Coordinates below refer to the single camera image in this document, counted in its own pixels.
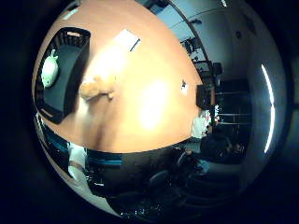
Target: chair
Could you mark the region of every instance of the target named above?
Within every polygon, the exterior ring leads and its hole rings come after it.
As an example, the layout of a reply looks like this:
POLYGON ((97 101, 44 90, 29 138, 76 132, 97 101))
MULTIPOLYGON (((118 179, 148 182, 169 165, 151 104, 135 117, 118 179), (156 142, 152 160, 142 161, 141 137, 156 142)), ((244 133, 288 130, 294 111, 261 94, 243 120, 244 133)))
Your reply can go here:
POLYGON ((184 47, 187 50, 189 54, 192 54, 195 52, 197 49, 200 49, 201 46, 199 45, 199 42, 196 37, 194 38, 189 38, 183 41, 184 47))

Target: desk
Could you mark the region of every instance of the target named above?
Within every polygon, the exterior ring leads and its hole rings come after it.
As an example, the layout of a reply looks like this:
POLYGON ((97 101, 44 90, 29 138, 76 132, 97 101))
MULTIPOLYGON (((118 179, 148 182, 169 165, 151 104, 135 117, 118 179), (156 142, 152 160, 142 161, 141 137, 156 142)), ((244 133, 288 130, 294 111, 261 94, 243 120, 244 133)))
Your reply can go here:
POLYGON ((62 27, 74 26, 92 33, 90 58, 84 76, 116 76, 115 97, 79 96, 74 111, 60 124, 44 122, 67 141, 105 152, 125 153, 173 145, 191 136, 200 77, 186 50, 151 12, 133 0, 83 1, 78 12, 51 26, 36 59, 36 72, 44 50, 62 27), (123 29, 141 42, 133 52, 115 47, 113 38, 123 29), (188 84, 182 93, 182 79, 188 84))

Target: plush toy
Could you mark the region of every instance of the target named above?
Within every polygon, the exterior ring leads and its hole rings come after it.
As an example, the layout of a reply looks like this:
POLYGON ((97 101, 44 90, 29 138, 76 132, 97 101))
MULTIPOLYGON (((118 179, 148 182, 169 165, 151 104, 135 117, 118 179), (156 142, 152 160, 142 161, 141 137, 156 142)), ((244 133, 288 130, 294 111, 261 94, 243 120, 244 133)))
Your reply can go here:
POLYGON ((91 78, 85 78, 81 85, 79 86, 79 94, 85 100, 90 100, 96 95, 107 95, 109 100, 112 100, 115 92, 116 77, 108 76, 102 78, 100 76, 95 76, 91 78))
POLYGON ((43 64, 41 72, 41 81, 45 88, 49 88, 55 81, 58 74, 58 56, 54 57, 55 49, 52 50, 50 56, 48 56, 43 64))

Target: black tray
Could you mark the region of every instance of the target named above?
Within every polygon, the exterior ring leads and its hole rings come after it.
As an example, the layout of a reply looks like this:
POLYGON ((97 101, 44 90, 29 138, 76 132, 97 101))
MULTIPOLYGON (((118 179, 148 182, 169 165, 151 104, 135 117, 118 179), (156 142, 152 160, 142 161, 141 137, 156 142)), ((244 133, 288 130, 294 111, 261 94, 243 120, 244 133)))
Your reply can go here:
POLYGON ((43 55, 37 71, 35 102, 38 112, 53 123, 59 124, 74 108, 82 72, 89 57, 90 38, 91 33, 87 30, 62 28, 43 55), (42 67, 53 49, 58 56, 58 76, 51 87, 44 89, 42 67))

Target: orange tabletop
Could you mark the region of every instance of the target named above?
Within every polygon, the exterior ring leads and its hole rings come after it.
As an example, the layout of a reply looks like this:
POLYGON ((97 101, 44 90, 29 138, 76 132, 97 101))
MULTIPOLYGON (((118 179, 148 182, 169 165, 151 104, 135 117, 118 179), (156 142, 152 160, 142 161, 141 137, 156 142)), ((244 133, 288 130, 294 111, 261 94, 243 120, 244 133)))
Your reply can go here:
POLYGON ((76 105, 60 124, 45 123, 67 141, 105 152, 137 152, 173 145, 191 136, 196 85, 202 84, 186 50, 170 30, 134 0, 86 0, 68 20, 51 26, 36 59, 36 72, 51 38, 62 27, 91 32, 84 76, 116 77, 115 97, 95 97, 76 105), (119 48, 115 36, 126 29, 141 42, 134 51, 119 48), (182 80, 188 84, 182 92, 182 80))

